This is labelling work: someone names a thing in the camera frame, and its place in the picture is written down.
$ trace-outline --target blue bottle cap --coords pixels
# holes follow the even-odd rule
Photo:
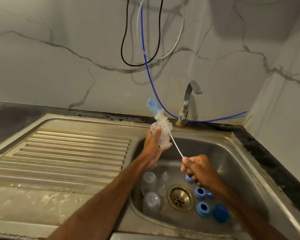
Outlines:
[[[194,183],[194,181],[188,176],[188,174],[185,175],[185,179],[191,184]]]
[[[213,198],[213,195],[212,195],[212,193],[209,191],[209,190],[207,190],[207,189],[204,189],[205,191],[206,191],[206,195],[209,197],[209,198]]]
[[[229,219],[228,208],[223,204],[217,204],[212,210],[212,215],[220,223],[225,223]]]
[[[197,204],[197,212],[200,216],[208,217],[210,214],[210,207],[205,202],[200,202]]]
[[[196,196],[196,198],[198,200],[203,200],[205,197],[206,197],[206,191],[204,188],[199,188],[197,187],[195,190],[194,190],[194,195]]]

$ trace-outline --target black cable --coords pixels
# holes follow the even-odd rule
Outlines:
[[[158,50],[159,50],[159,46],[160,46],[160,38],[161,38],[160,19],[161,19],[161,11],[162,11],[162,4],[163,4],[163,3],[164,3],[164,0],[161,0],[160,11],[159,11],[159,40],[158,40],[158,47],[157,47],[157,50],[156,50],[154,56],[153,56],[150,60],[147,61],[147,64],[155,58],[155,56],[157,55]],[[124,31],[124,36],[123,36],[122,44],[121,44],[121,58],[122,58],[123,62],[124,62],[125,64],[127,64],[128,66],[131,66],[131,67],[141,67],[141,66],[144,66],[145,63],[139,64],[139,65],[132,65],[132,64],[129,64],[129,63],[127,63],[127,62],[124,60],[124,56],[123,56],[123,54],[122,54],[122,49],[123,49],[123,47],[124,47],[124,39],[126,38],[127,29],[128,29],[128,7],[129,7],[129,0],[127,1],[126,30]]]

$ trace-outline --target brush bristles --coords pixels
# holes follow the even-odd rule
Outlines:
[[[168,117],[164,115],[163,110],[159,110],[158,114],[154,117],[161,127],[162,132],[170,133],[172,130],[172,123],[169,121]]]

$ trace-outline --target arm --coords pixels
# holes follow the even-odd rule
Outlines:
[[[187,170],[199,187],[207,188],[236,216],[253,240],[287,240],[277,229],[266,222],[221,179],[206,155],[182,159],[181,171]]]
[[[160,135],[160,127],[154,136],[149,131],[140,156],[72,214],[47,240],[106,240],[137,181],[158,161],[162,153],[158,145]]]

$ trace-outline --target blue hose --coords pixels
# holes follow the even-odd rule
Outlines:
[[[144,42],[144,37],[143,37],[143,15],[142,15],[142,9],[141,8],[141,38],[142,38],[142,48],[143,50],[145,50],[145,42]],[[151,76],[150,76],[150,72],[149,72],[149,67],[148,67],[148,63],[147,63],[147,57],[146,55],[144,54],[144,62],[145,62],[145,67],[147,69],[147,73],[148,73],[148,77],[149,77],[149,80],[150,80],[150,83],[151,83],[151,86],[152,86],[152,89],[153,89],[153,92],[159,102],[159,104],[161,105],[161,107],[164,109],[165,112],[167,112],[169,115],[171,115],[172,117],[178,119],[177,116],[173,115],[172,113],[170,113],[165,107],[164,105],[161,103],[158,95],[157,95],[157,92],[156,92],[156,89],[155,89],[155,86],[153,85],[152,83],[152,79],[151,79]],[[202,121],[196,121],[196,120],[189,120],[189,122],[198,122],[198,123],[204,123],[204,122],[213,122],[213,121],[218,121],[218,120],[225,120],[225,119],[230,119],[230,118],[233,118],[233,117],[236,117],[236,116],[240,116],[240,115],[243,115],[247,113],[247,111],[245,112],[242,112],[242,113],[238,113],[238,114],[235,114],[235,115],[232,115],[232,116],[228,116],[228,117],[223,117],[223,118],[218,118],[218,119],[213,119],[213,120],[202,120]]]

